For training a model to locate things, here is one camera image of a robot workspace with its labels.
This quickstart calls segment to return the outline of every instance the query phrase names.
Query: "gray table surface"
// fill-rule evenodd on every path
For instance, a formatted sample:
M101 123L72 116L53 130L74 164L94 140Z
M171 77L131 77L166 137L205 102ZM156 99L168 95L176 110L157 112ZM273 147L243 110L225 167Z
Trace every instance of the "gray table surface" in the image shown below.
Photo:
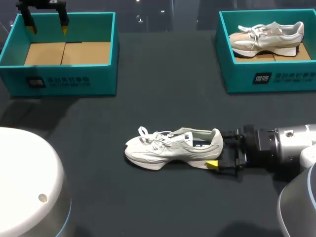
M230 130L316 121L315 93L228 95L213 37L120 34L115 97L10 99L0 85L0 125L33 132L59 154L76 237L281 236L276 203L286 183L264 169L237 180L185 163L148 171L124 158L139 126Z

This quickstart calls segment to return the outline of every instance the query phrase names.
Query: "shoe sole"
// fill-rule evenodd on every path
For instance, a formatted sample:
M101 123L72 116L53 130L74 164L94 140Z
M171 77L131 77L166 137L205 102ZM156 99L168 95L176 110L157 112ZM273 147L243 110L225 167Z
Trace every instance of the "shoe sole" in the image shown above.
M257 54L270 52L279 56L295 57L298 53L299 46L293 48L275 48L269 47L261 50L245 51L233 48L234 55L241 58L253 58Z
M157 164L149 164L149 163L142 163L142 162L138 162L135 161L133 159L130 159L129 157L127 157L127 159L132 162L133 164L145 168L145 169L151 169L151 170L159 170L161 168L163 168L168 162L170 162L170 160L166 161L163 160L161 163L157 163ZM209 160L198 160L198 161L186 161L190 166L195 167L195 168L199 168L199 169L208 169L206 162Z

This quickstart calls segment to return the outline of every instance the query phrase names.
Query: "sneaker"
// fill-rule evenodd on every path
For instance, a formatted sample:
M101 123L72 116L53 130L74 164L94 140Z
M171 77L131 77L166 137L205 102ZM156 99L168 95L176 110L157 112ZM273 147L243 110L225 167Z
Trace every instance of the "sneaker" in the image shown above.
M223 138L217 129L181 128L175 132L148 134L146 128L140 127L138 132L140 136L126 143L125 155L146 169L161 169L172 160L183 160L193 167L207 169L205 162L218 158L223 149Z
M297 22L295 25L273 22L251 28L238 28L241 32L231 34L229 39L235 56L246 58L252 58L262 51L294 57L304 36L303 22Z

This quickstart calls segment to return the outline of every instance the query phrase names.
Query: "shoe heel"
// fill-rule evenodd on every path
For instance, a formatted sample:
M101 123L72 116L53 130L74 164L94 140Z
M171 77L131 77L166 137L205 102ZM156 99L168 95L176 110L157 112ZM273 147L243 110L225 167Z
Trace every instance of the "shoe heel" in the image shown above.
M296 47L294 48L275 48L273 53L280 55L280 56L288 56L288 57L295 57L297 54Z
M206 162L208 160L198 160L198 161L188 161L187 163L195 168L200 168L200 169L208 169Z

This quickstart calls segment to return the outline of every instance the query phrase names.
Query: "teal box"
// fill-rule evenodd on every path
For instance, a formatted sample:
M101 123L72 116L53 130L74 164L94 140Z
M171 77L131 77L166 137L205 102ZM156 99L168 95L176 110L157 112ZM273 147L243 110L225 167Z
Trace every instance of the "teal box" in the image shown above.
M215 44L228 93L316 90L316 12L314 9L220 11L219 15ZM303 44L311 60L237 63L229 42L229 35L238 32L238 25L252 27L274 21L282 25L292 25L298 21L304 23ZM256 84L258 77L264 77L265 81Z
M0 76L12 96L114 95L119 40L114 12L68 13L64 35L58 13L32 14L33 35L18 14L0 56ZM108 64L24 66L31 43L111 42Z

